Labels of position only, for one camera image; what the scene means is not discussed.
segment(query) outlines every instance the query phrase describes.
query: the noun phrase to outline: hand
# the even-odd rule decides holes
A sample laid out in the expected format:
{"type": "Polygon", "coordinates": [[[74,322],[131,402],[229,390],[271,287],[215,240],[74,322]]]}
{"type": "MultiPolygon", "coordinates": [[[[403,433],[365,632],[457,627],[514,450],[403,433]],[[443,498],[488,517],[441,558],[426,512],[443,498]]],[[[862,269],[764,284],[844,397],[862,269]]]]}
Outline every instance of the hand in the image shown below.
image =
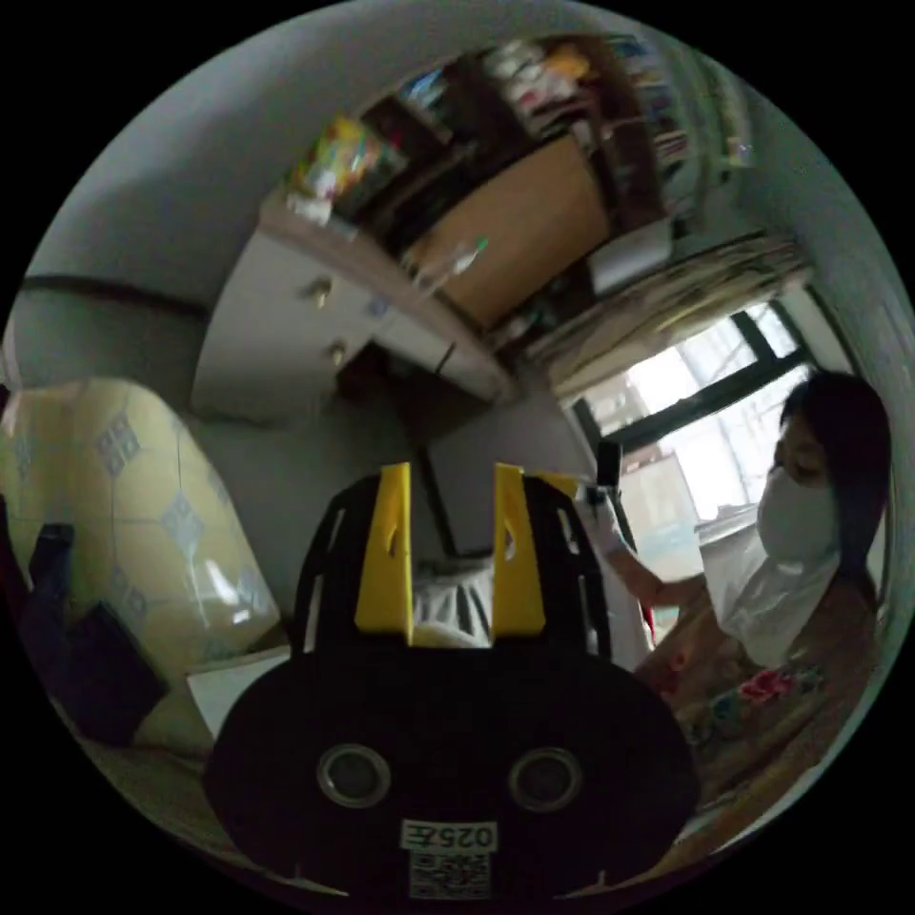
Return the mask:
{"type": "Polygon", "coordinates": [[[592,505],[587,500],[577,501],[575,507],[581,526],[598,553],[606,556],[626,548],[617,514],[609,498],[602,498],[597,505],[592,505]]]}

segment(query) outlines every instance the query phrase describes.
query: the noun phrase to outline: wooden cabinet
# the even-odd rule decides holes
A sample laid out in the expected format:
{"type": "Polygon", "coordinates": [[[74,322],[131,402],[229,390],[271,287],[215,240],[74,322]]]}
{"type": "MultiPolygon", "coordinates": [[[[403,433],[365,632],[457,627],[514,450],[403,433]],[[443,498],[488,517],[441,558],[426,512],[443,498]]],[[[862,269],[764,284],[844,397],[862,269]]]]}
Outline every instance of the wooden cabinet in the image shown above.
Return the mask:
{"type": "Polygon", "coordinates": [[[485,237],[485,249],[442,291],[486,330],[609,234],[594,176],[576,141],[565,136],[475,190],[408,256],[418,268],[428,268],[485,237]]]}

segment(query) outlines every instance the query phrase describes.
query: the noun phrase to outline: phone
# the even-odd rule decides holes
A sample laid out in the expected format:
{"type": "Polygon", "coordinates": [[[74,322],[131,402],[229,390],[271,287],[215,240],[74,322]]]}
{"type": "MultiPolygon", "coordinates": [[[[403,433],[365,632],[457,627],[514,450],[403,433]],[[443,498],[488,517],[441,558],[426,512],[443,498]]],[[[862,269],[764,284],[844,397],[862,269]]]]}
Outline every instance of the phone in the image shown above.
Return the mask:
{"type": "Polygon", "coordinates": [[[612,438],[602,438],[598,445],[598,486],[616,491],[621,471],[622,446],[612,438]]]}

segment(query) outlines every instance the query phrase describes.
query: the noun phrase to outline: sticker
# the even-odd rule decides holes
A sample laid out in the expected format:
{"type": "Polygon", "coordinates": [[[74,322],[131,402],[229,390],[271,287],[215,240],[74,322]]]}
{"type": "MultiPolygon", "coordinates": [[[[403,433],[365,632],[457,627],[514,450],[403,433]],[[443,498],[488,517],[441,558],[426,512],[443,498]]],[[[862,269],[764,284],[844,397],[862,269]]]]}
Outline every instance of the sticker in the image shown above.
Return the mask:
{"type": "Polygon", "coordinates": [[[384,317],[388,314],[389,305],[387,301],[376,295],[368,305],[368,312],[372,317],[384,317]]]}
{"type": "Polygon", "coordinates": [[[496,823],[404,820],[400,847],[410,852],[410,898],[489,899],[490,856],[498,850],[496,823]]]}

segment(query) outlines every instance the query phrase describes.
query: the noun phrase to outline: face mask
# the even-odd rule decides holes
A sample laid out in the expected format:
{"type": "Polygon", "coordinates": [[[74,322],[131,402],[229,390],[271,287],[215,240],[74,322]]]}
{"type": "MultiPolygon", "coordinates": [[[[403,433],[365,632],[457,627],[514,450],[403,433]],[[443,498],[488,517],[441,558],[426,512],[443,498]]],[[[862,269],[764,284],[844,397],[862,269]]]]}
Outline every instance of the face mask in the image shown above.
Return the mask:
{"type": "Polygon", "coordinates": [[[839,545],[832,489],[801,486],[777,467],[762,492],[756,529],[766,554],[776,562],[802,562],[828,554],[839,545]]]}

